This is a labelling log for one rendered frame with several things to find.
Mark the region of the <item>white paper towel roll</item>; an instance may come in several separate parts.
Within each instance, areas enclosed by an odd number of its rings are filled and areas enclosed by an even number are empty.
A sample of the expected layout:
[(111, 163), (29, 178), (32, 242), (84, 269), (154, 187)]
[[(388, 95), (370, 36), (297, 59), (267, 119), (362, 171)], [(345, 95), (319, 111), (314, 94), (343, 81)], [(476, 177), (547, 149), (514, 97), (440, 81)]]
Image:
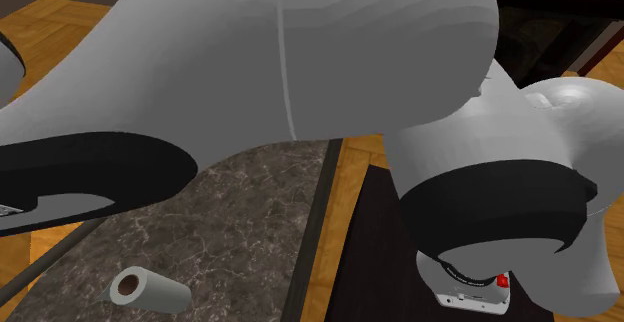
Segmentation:
[(186, 285), (139, 266), (118, 273), (97, 298), (118, 306), (168, 314), (183, 312), (191, 299)]

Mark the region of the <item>dark wooden furniture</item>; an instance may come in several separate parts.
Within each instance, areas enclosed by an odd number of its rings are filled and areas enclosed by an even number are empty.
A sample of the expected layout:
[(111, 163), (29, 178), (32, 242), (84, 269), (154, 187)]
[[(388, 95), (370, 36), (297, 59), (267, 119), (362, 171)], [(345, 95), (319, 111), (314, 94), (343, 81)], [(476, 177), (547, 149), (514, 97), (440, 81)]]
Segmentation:
[(498, 0), (496, 60), (519, 88), (583, 68), (624, 26), (624, 0)]

